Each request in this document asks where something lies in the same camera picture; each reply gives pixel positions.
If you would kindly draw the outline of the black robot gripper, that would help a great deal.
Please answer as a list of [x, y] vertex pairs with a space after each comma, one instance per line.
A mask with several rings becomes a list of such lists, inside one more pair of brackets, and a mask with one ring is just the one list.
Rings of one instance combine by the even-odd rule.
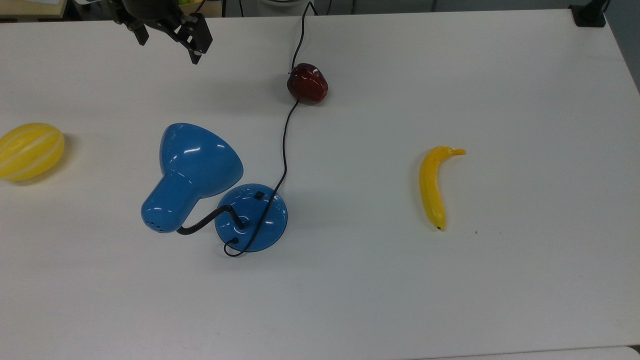
[[112, 20], [134, 34], [138, 44], [144, 46], [149, 39], [143, 22], [158, 22], [159, 28], [189, 53], [192, 64], [197, 65], [208, 52], [213, 37], [205, 16], [201, 13], [184, 14], [178, 0], [121, 0], [123, 7], [112, 7]]

